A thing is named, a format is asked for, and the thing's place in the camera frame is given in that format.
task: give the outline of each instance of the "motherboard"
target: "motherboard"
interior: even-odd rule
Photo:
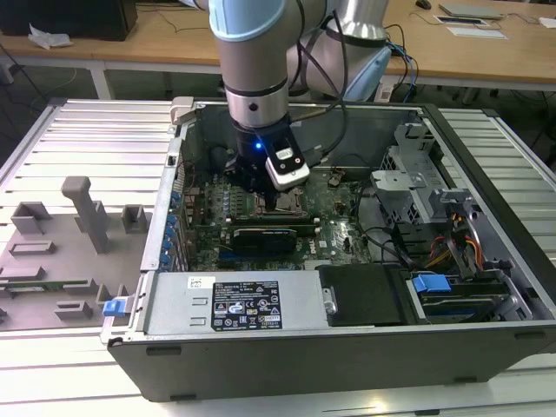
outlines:
[[[186,172],[174,209],[181,219],[184,270],[299,270],[370,262],[354,216],[360,183],[344,182],[341,172],[312,173],[305,184],[280,194],[272,210],[261,195],[225,175]]]

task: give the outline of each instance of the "blue cable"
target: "blue cable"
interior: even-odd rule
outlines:
[[[405,103],[408,99],[409,96],[411,96],[411,92],[413,91],[414,87],[415,87],[415,70],[414,70],[414,60],[412,57],[408,56],[407,57],[407,62],[409,63],[409,66],[411,67],[411,85],[409,86],[409,90],[407,91],[406,96],[403,98],[403,102]]]
[[[411,95],[411,92],[415,87],[415,81],[417,81],[415,77],[414,59],[410,57],[406,53],[406,51],[401,48],[400,45],[396,45],[395,43],[391,43],[391,42],[389,42],[388,45],[394,48],[395,50],[397,50],[403,56],[403,58],[406,60],[406,62],[409,64],[409,67],[411,68],[411,74],[410,74],[411,84],[409,85],[409,91],[406,93],[406,96],[403,98],[403,102],[405,103],[409,99],[409,96]]]

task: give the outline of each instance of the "mouse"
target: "mouse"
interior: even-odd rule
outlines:
[[[433,7],[431,6],[431,2],[429,2],[428,0],[417,0],[415,2],[415,5],[425,10],[431,10],[431,8]]]

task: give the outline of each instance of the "computer tower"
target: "computer tower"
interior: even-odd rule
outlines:
[[[124,41],[136,24],[135,0],[0,0],[0,30],[25,36],[29,23],[49,33]]]

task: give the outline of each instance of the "side panel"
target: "side panel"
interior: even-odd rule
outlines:
[[[556,339],[556,327],[122,344],[109,352],[152,401],[487,381]]]

